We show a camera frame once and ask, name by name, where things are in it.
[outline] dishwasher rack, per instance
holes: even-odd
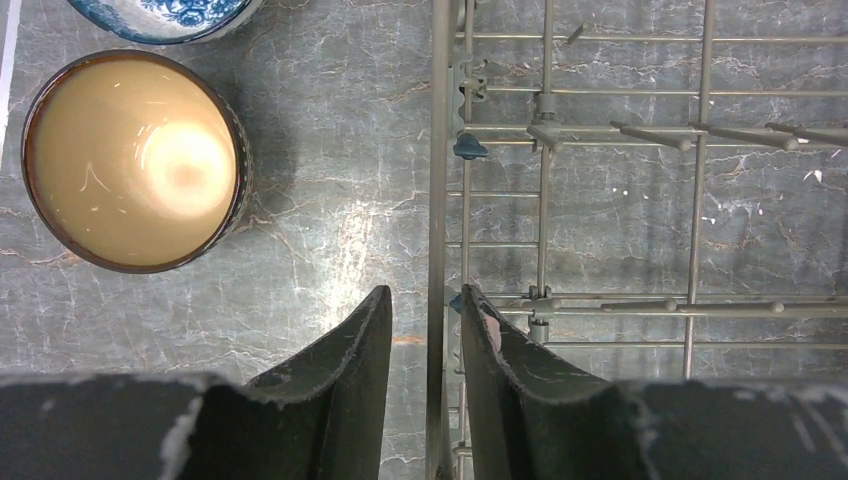
[[[692,375],[693,352],[701,344],[722,348],[771,348],[771,349],[823,349],[848,350],[848,343],[825,342],[696,342],[697,318],[848,318],[848,297],[829,295],[777,295],[777,294],[701,294],[699,275],[701,266],[702,227],[705,194],[705,172],[708,139],[722,139],[724,143],[710,143],[710,148],[767,148],[792,150],[830,150],[848,147],[848,131],[845,129],[810,129],[797,125],[768,123],[765,128],[736,128],[710,123],[711,97],[716,96],[759,96],[759,97],[848,97],[848,91],[812,90],[719,90],[711,87],[713,45],[718,43],[766,44],[766,45],[825,45],[848,44],[845,36],[805,37],[717,37],[715,31],[715,0],[704,2],[702,36],[686,35],[609,35],[593,34],[592,26],[581,23],[573,32],[554,34],[554,1],[545,0],[544,33],[479,33],[474,30],[475,8],[479,0],[459,1],[434,0],[433,2],[433,65],[432,65],[432,125],[431,125],[431,178],[430,178],[430,254],[427,317],[427,422],[426,422],[426,467],[427,478],[457,478],[464,480],[471,449],[467,437],[467,398],[465,385],[460,384],[459,405],[447,407],[446,376],[462,375],[462,358],[459,355],[458,369],[453,368],[450,352],[445,349],[447,335],[453,334],[450,322],[446,328],[445,306],[451,296],[446,294],[445,262],[446,248],[458,248],[461,252],[461,283],[469,283],[470,251],[475,248],[527,248],[537,251],[536,284],[528,285],[526,292],[485,292],[493,301],[522,302],[520,306],[499,309],[504,315],[519,315],[528,318],[530,337],[542,344],[564,348],[682,348],[682,377]],[[462,32],[454,35],[456,25]],[[462,40],[463,48],[454,51],[455,39]],[[541,40],[543,42],[542,85],[493,86],[473,74],[470,60],[474,40]],[[559,88],[553,85],[554,42],[641,42],[641,43],[689,43],[699,44],[700,85],[697,90],[632,90]],[[535,113],[526,125],[496,125],[473,123],[475,101],[485,100],[489,92],[503,94],[533,95]],[[609,125],[564,125],[557,120],[556,96],[559,95],[628,95],[628,96],[697,96],[698,117],[688,125],[631,126],[611,121]],[[459,119],[457,106],[463,112]],[[526,134],[524,138],[515,138]],[[570,134],[618,135],[617,139],[599,141],[571,140]],[[463,161],[462,190],[447,189],[447,156],[450,148],[461,154]],[[541,155],[541,178],[538,191],[473,191],[471,164],[477,156],[485,155],[486,145],[531,146]],[[677,149],[686,152],[694,149],[694,202],[691,215],[691,235],[688,262],[688,289],[676,294],[632,294],[632,293],[568,293],[551,292],[546,287],[548,254],[548,205],[550,203],[550,170],[552,157],[570,146],[653,146]],[[462,236],[458,242],[446,240],[446,199],[462,199]],[[473,242],[471,241],[471,201],[486,199],[527,199],[538,202],[538,238],[534,242]],[[569,306],[572,301],[599,301],[599,306]],[[550,340],[550,323],[568,316],[641,316],[685,318],[685,334],[681,342],[563,342]],[[458,446],[448,450],[450,440],[448,413],[458,414]],[[451,466],[456,459],[455,471]]]

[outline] marble countertop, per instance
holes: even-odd
[[[423,476],[429,184],[430,4],[413,0],[267,0],[251,22],[207,44],[144,47],[88,23],[65,2],[20,6],[0,164],[0,370],[215,370],[244,381],[328,331],[374,285],[392,287],[394,350],[381,478]],[[559,0],[556,30],[698,35],[686,0]],[[721,35],[845,35],[839,2],[720,2]],[[540,32],[541,0],[492,0],[476,25]],[[540,82],[538,41],[480,40],[475,65],[494,85]],[[237,233],[175,271],[122,275],[65,250],[38,219],[21,180],[29,104],[59,68],[88,53],[141,48],[180,61],[233,105],[258,162],[258,189]],[[715,88],[848,90],[845,47],[717,44]],[[692,88],[697,44],[557,44],[555,83]],[[491,94],[481,123],[526,124],[529,95]],[[566,123],[684,125],[697,99],[563,96]],[[841,126],[848,98],[715,97],[711,119]],[[702,292],[845,293],[848,152],[710,150]],[[694,154],[654,147],[574,147],[552,167],[549,278],[557,292],[685,291]],[[461,189],[449,160],[449,188]],[[474,189],[538,188],[539,157],[496,147],[474,164]],[[448,200],[458,240],[461,200]],[[475,202],[474,240],[535,238],[527,200]],[[459,250],[448,254],[458,288]],[[475,251],[488,292],[535,283],[535,253]],[[678,319],[576,319],[556,339],[682,338]],[[699,338],[845,341],[832,320],[705,320]],[[611,377],[675,377],[673,349],[561,352]],[[841,372],[839,352],[698,350],[704,376]]]

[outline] metal wire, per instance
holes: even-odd
[[[713,28],[715,27],[715,0],[704,1],[704,41],[701,44],[701,88],[698,102],[698,121],[707,123],[710,111],[710,71],[713,60]],[[689,245],[689,286],[686,300],[694,304],[698,298],[698,273],[700,271],[701,220],[704,200],[704,176],[707,170],[707,137],[698,137],[695,149],[695,200],[692,206],[692,241]],[[695,349],[695,317],[686,317],[683,347],[683,378],[692,376],[692,358]]]
[[[456,38],[465,38],[467,33],[458,32]],[[554,41],[568,41],[571,35],[554,35]],[[475,32],[475,40],[541,40],[538,33]],[[686,35],[598,35],[582,34],[583,42],[639,42],[639,43],[701,43],[702,37]],[[713,43],[761,43],[766,45],[828,45],[846,44],[848,37],[716,37]]]
[[[448,64],[451,55],[450,1],[433,0],[433,79],[430,105],[430,253],[427,280],[427,404],[425,462],[428,480],[445,472],[447,414],[442,412],[445,394],[443,349],[445,339],[445,203],[447,201]]]
[[[464,32],[456,34],[456,38],[463,39],[464,50],[467,53],[472,53],[474,50],[475,40],[542,40],[543,41],[543,66],[542,66],[542,85],[535,86],[508,86],[508,85],[488,85],[487,91],[493,94],[537,94],[537,93],[552,93],[562,95],[618,95],[618,96],[642,96],[642,97],[695,97],[698,98],[699,111],[698,122],[694,126],[654,126],[654,125],[624,125],[619,122],[612,122],[612,125],[563,125],[553,128],[546,127],[546,132],[550,132],[552,136],[566,136],[565,139],[557,140],[558,148],[574,148],[574,147],[663,147],[673,146],[685,151],[688,149],[685,137],[694,137],[697,139],[695,148],[695,185],[694,185],[694,206],[692,209],[692,233],[690,243],[689,257],[689,275],[688,288],[686,292],[674,294],[646,294],[646,293],[552,293],[546,296],[545,283],[547,281],[546,271],[546,256],[547,256],[547,236],[548,236],[548,192],[550,188],[550,166],[553,154],[550,149],[543,147],[541,149],[541,178],[539,183],[539,191],[507,191],[507,190],[485,190],[474,191],[472,189],[471,164],[470,161],[463,162],[463,184],[462,190],[447,191],[444,189],[444,183],[438,189],[433,188],[431,184],[431,282],[430,282],[430,308],[434,307],[434,297],[438,296],[439,300],[443,299],[442,289],[435,287],[438,295],[434,295],[433,274],[434,268],[440,267],[438,277],[444,281],[444,248],[459,248],[461,249],[461,275],[462,283],[467,283],[470,280],[470,252],[472,249],[503,249],[503,248],[519,248],[519,249],[537,249],[538,266],[536,282],[538,291],[541,292],[539,300],[530,298],[529,292],[490,292],[486,296],[491,300],[502,300],[512,302],[512,306],[504,306],[499,308],[499,311],[505,315],[522,315],[528,316],[532,321],[536,320],[553,320],[563,319],[566,317],[586,317],[586,316],[603,316],[603,317],[621,317],[621,316],[651,316],[651,317],[685,317],[686,330],[684,338],[681,340],[669,339],[659,341],[623,341],[623,342],[586,342],[586,341],[547,341],[544,344],[550,348],[567,348],[567,349],[597,349],[597,348],[673,348],[682,349],[684,356],[683,376],[689,377],[692,374],[693,358],[695,348],[712,348],[712,349],[774,349],[774,350],[848,350],[848,343],[824,343],[824,342],[768,342],[768,341],[746,341],[746,342],[699,342],[695,341],[695,319],[710,317],[710,318],[845,318],[848,317],[848,296],[833,296],[833,295],[799,295],[799,294],[699,294],[699,267],[700,267],[700,237],[702,231],[701,209],[703,208],[704,198],[704,177],[705,166],[707,162],[707,147],[710,148],[753,148],[753,149],[774,149],[775,146],[793,149],[797,151],[828,151],[840,148],[848,141],[848,129],[804,129],[802,127],[794,127],[779,123],[768,124],[767,128],[739,128],[735,125],[710,125],[709,120],[709,105],[711,97],[723,96],[749,96],[761,98],[841,98],[848,97],[848,90],[829,90],[829,91],[814,91],[814,90],[751,90],[751,89],[723,89],[713,90],[710,85],[710,69],[712,64],[712,47],[715,44],[761,44],[761,45],[844,45],[848,44],[846,36],[756,36],[756,37],[714,37],[715,26],[715,0],[705,0],[704,5],[704,29],[701,36],[687,35],[608,35],[603,33],[592,33],[591,25],[581,23],[573,32],[569,34],[555,34],[553,32],[553,0],[545,1],[545,18],[544,18],[544,33],[499,33],[499,32],[474,32],[474,0],[462,0],[466,3],[466,24]],[[438,8],[437,3],[442,0],[434,1],[434,13]],[[434,81],[433,81],[433,99],[434,99],[434,120],[433,120],[433,137],[435,138],[438,131],[438,142],[433,140],[433,152],[431,155],[431,182],[434,179],[444,179],[443,164],[441,153],[435,147],[439,143],[441,147],[441,127],[436,127],[437,116],[442,115],[441,104],[438,115],[436,114],[436,100],[441,101],[442,93],[440,89],[447,88],[447,85],[435,77],[437,68],[435,63],[444,58],[441,49],[444,45],[440,39],[436,42],[436,37],[443,34],[443,30],[436,31],[435,25],[437,22],[434,15]],[[701,79],[697,90],[695,89],[660,89],[660,90],[632,90],[624,88],[591,88],[591,87],[556,87],[553,85],[553,48],[554,42],[564,42],[567,45],[572,45],[580,42],[638,42],[638,43],[663,43],[663,44],[694,44],[699,43],[702,46],[701,51]],[[470,67],[466,70],[466,75],[470,75]],[[526,147],[536,145],[536,141],[527,137],[527,125],[508,125],[508,124],[485,124],[473,123],[472,118],[472,101],[471,92],[466,91],[466,102],[464,108],[464,119],[466,122],[465,132],[479,136],[482,144],[488,146],[504,146],[504,147]],[[620,136],[621,139],[569,139],[568,135],[605,135],[605,136]],[[496,138],[492,135],[502,135],[505,137],[514,138]],[[644,141],[632,141],[627,137],[635,137]],[[738,140],[734,142],[715,141],[715,138],[730,138]],[[462,199],[462,238],[458,242],[444,241],[444,225],[438,225],[438,230],[435,231],[439,238],[434,239],[433,218],[444,219],[445,204],[444,200],[447,197]],[[471,241],[470,231],[470,211],[472,198],[508,198],[508,199],[538,199],[539,201],[539,232],[536,241],[486,241],[474,242]],[[434,265],[433,254],[434,248],[438,248],[439,243],[444,248],[442,252],[435,252],[441,255],[437,258],[441,265]],[[523,306],[514,306],[514,302],[524,301]],[[599,302],[632,302],[632,303],[603,303],[595,307],[585,306],[568,306],[565,302],[571,301],[599,301]],[[758,302],[758,303],[740,303],[740,302]],[[435,315],[428,314],[428,341],[430,333],[435,332],[436,328],[432,325],[434,321],[441,322],[441,317],[436,318]],[[430,438],[431,426],[434,424],[430,421],[429,416],[432,413],[430,402],[435,402],[436,399],[430,395],[430,369],[436,362],[430,361],[431,349],[428,348],[428,458],[431,455]],[[464,372],[464,365],[461,363],[459,373]],[[468,438],[466,435],[468,418],[467,418],[467,397],[465,395],[465,384],[460,386],[459,406],[448,409],[449,413],[459,414],[460,427],[460,444],[453,449],[453,454],[459,459],[457,462],[457,476],[460,480],[464,480],[466,464],[465,459],[471,457],[471,448],[467,444]],[[447,412],[438,412],[439,415],[447,414]]]

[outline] ceramic bowl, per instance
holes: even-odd
[[[68,0],[98,27],[127,40],[173,45],[218,38],[244,24],[263,0]]]
[[[247,204],[238,118],[188,68],[136,50],[81,58],[36,96],[22,172],[39,216],[79,257],[156,273],[208,252]]]

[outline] blue and white bowl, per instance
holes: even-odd
[[[200,42],[245,23],[263,0],[68,0],[98,27],[149,45]]]

